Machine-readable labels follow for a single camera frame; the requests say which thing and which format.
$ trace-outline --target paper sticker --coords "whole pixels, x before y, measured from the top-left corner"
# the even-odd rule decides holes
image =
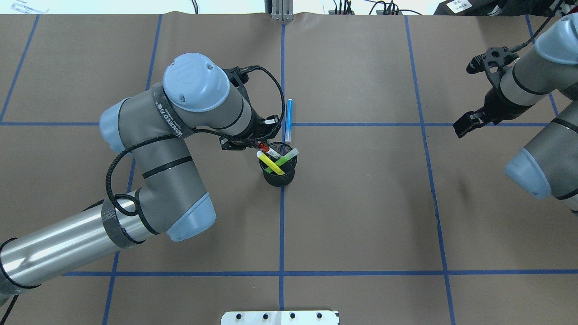
[[[10,6],[10,9],[16,10],[17,12],[21,13],[43,14],[48,12],[48,8],[45,10],[38,8],[44,7],[39,6],[38,4],[33,4],[31,3],[31,1],[23,1],[23,0],[16,0],[16,2],[13,2],[12,6]]]
[[[462,12],[462,11],[466,10],[467,8],[471,8],[472,4],[469,3],[468,0],[455,0],[452,2],[448,2],[447,6],[454,13],[458,13],[458,12]]]

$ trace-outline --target yellow marker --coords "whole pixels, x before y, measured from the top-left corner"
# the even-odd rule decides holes
[[[279,166],[275,165],[275,163],[269,159],[269,157],[264,155],[263,152],[257,151],[257,157],[259,157],[259,159],[261,159],[265,165],[269,166],[275,173],[277,173],[277,175],[285,175],[285,172],[283,172]]]

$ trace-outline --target marker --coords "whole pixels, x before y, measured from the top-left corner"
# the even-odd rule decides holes
[[[257,157],[259,157],[259,159],[261,159],[265,165],[269,166],[277,175],[285,175],[285,172],[282,171],[281,168],[279,168],[277,165],[275,165],[275,163],[262,152],[257,151]]]
[[[283,165],[287,161],[290,161],[293,157],[297,156],[298,153],[299,153],[299,150],[297,150],[297,148],[293,148],[293,150],[288,152],[285,156],[281,157],[281,159],[275,161],[275,165],[277,165],[277,166]],[[267,169],[265,169],[265,171],[267,173],[271,173],[273,170],[271,168],[267,168]]]
[[[259,149],[263,150],[263,152],[266,152],[268,154],[271,155],[271,157],[275,158],[275,159],[281,159],[283,158],[283,156],[281,156],[278,152],[276,152],[275,150],[271,149],[271,147],[269,147],[268,145],[259,142]]]
[[[293,99],[287,100],[287,119],[285,120],[285,142],[291,142],[291,119],[293,117]]]

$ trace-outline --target black mesh cup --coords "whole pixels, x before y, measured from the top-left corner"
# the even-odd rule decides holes
[[[276,152],[278,152],[281,156],[285,156],[288,152],[290,152],[293,148],[283,142],[273,142],[270,143],[269,147]],[[271,157],[268,153],[265,153],[271,160],[275,161],[275,158]],[[267,173],[265,169],[267,169],[267,165],[264,162],[259,160],[259,165],[261,169],[263,169],[263,177],[272,186],[281,187],[288,185],[295,177],[295,166],[297,166],[297,156],[289,159],[286,163],[279,166],[282,171],[285,172],[284,175],[277,175],[275,172]]]

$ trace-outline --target green marker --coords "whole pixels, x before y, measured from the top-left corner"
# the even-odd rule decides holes
[[[293,150],[288,152],[285,156],[283,156],[279,160],[275,161],[275,165],[277,165],[277,166],[283,165],[287,161],[290,161],[293,157],[297,156],[298,153],[299,153],[299,150],[297,150],[297,148],[293,148]],[[271,169],[271,167],[267,167],[267,169],[265,169],[265,171],[267,173],[271,173],[273,170]]]

